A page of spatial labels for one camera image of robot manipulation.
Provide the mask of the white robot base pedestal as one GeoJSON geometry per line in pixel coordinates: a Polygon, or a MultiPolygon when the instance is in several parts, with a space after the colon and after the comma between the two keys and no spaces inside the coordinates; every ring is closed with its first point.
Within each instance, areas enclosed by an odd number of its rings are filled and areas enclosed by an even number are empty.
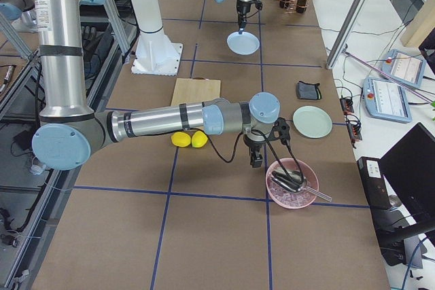
{"type": "Polygon", "coordinates": [[[139,40],[132,66],[134,74],[177,75],[183,45],[166,36],[158,0],[131,0],[139,40]]]}

